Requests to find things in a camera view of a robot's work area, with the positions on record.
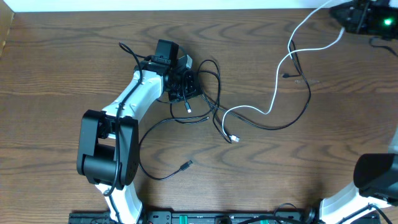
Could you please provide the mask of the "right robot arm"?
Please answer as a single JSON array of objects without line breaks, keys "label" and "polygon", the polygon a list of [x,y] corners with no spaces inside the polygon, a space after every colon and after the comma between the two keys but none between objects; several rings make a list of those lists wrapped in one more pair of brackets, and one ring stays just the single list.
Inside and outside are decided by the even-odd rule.
[{"label": "right robot arm", "polygon": [[[389,1],[353,0],[329,10],[330,16],[351,34],[371,39],[397,39],[397,7]],[[363,154],[353,182],[320,201],[308,214],[309,223],[378,223],[383,208],[397,206],[397,153]]]}]

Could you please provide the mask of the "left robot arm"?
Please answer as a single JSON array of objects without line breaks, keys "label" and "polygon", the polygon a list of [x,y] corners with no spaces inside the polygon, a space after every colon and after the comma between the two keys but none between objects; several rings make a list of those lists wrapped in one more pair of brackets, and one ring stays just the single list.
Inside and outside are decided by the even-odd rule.
[{"label": "left robot arm", "polygon": [[124,91],[100,111],[88,110],[81,119],[76,169],[104,195],[110,217],[118,223],[138,223],[142,202],[132,183],[139,168],[139,122],[163,93],[170,103],[199,95],[192,58],[178,56],[175,42],[160,39],[155,53],[132,54],[137,65]]}]

